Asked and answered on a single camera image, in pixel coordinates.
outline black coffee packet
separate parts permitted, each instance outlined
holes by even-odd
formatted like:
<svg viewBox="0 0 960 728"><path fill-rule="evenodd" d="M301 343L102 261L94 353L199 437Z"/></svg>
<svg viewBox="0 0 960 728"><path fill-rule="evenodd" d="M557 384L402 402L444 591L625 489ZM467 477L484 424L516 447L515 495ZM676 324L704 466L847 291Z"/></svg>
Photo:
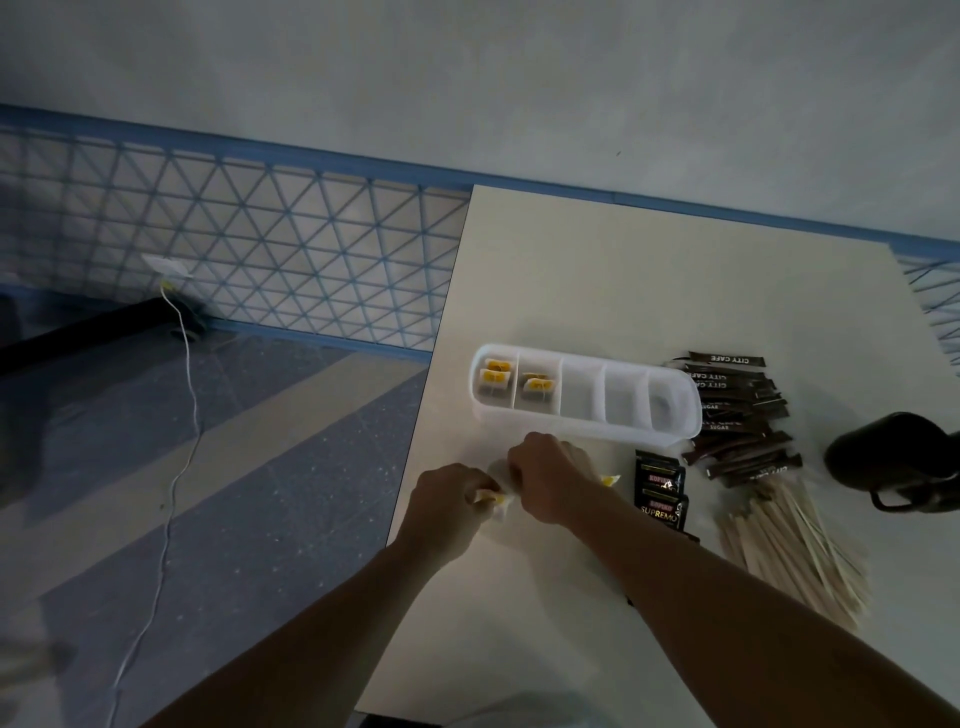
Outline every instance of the black coffee packet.
<svg viewBox="0 0 960 728"><path fill-rule="evenodd" d="M684 530L686 508L689 498L660 488L636 488L634 505L651 518L670 526L676 531Z"/></svg>
<svg viewBox="0 0 960 728"><path fill-rule="evenodd" d="M659 488L669 493L682 495L686 468L680 460L655 452L636 450L636 469L634 470L634 489Z"/></svg>

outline white plastic organizer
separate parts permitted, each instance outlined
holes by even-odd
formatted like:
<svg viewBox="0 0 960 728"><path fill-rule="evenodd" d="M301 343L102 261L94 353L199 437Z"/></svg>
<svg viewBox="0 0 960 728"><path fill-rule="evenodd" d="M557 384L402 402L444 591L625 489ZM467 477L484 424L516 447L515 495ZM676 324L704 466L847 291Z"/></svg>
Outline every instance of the white plastic organizer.
<svg viewBox="0 0 960 728"><path fill-rule="evenodd" d="M504 389L482 378L488 359L510 363ZM524 392L528 373L548 377L553 391ZM667 448L695 437L702 422L697 386L684 372L506 344L477 350L469 392L481 422L557 435Z"/></svg>

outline white cable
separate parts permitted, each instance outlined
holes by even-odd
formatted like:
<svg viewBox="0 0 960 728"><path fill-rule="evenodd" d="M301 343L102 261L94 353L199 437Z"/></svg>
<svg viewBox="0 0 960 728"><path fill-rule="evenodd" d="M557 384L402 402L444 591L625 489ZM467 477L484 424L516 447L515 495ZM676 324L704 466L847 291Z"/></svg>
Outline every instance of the white cable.
<svg viewBox="0 0 960 728"><path fill-rule="evenodd" d="M177 318L180 320L180 333L183 335L183 346L186 348L186 385L190 389L190 397L193 398L193 430L196 433L196 437L194 438L193 447L190 448L190 454L187 455L186 463L183 464L182 470L180 470L180 472L174 476L174 479L170 481L170 489L168 494L168 499L170 500L170 510L167 511L167 521L163 525L163 550L160 552L160 562L156 570L156 591L154 592L154 603L150 608L150 617L143 625L143 628L137 633L136 638L130 645L130 649L127 650L127 654L124 656L123 662L120 663L120 669L117 670L117 676L113 678L113 685L110 686L112 698L110 701L110 712L107 716L107 728L113 728L113 721L116 719L117 708L120 706L120 682L123 680L124 676L127 674L127 670L132 665L137 650L140 648L140 644L143 642L143 638L147 634L147 630L150 629L151 625L154 623L154 619L156 619L156 609L160 604L160 594L163 592L163 584L166 581L167 576L166 563L167 552L170 550L170 524L173 522L174 512L177 510L177 483L183 474L186 473L187 468L190 467L190 463L193 462L193 455L197 451L197 445L200 444L200 436L202 434L200 428L200 406L197 404L197 393L193 389L193 379L190 376L190 341L186 335L186 326L183 325L183 316L180 313L180 309L173 305L170 302L170 299L167 298L167 294L163 290L163 283L160 284L160 296L162 296L163 300L169 303L170 306L177 311Z"/></svg>

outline yellow tea bag tag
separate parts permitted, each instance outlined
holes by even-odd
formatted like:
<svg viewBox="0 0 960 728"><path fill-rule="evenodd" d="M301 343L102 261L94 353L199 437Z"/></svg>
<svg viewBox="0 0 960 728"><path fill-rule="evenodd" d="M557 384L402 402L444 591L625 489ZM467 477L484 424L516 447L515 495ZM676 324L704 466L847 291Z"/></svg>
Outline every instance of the yellow tea bag tag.
<svg viewBox="0 0 960 728"><path fill-rule="evenodd" d="M487 359L484 362L484 368L489 369L492 372L510 372L514 365L509 361L501 361L500 359Z"/></svg>
<svg viewBox="0 0 960 728"><path fill-rule="evenodd" d="M492 369L481 369L480 383L491 389L506 389L510 384L510 372L497 372Z"/></svg>

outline wall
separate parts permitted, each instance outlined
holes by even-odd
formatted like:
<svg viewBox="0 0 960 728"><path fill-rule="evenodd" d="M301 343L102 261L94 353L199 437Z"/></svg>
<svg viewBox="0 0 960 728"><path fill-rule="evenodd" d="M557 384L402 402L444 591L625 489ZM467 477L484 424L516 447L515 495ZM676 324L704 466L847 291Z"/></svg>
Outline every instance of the wall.
<svg viewBox="0 0 960 728"><path fill-rule="evenodd" d="M0 101L960 238L960 5L9 0Z"/></svg>

